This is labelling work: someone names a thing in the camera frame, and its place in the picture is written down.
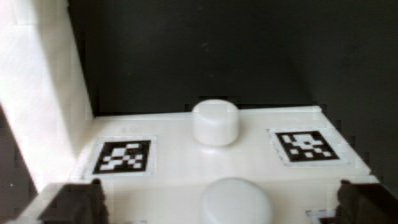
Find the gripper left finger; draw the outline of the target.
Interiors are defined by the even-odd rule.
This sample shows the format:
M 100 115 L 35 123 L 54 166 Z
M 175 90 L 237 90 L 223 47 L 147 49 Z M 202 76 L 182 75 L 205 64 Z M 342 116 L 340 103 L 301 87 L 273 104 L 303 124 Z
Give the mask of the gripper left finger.
M 38 215 L 42 224 L 108 224 L 100 180 L 65 184 Z

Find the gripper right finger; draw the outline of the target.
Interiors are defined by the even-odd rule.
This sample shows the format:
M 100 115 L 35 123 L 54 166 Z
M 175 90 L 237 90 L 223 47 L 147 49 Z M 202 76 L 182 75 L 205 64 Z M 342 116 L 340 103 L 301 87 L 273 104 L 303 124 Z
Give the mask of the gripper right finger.
M 340 181 L 335 224 L 398 224 L 398 198 L 376 184 Z

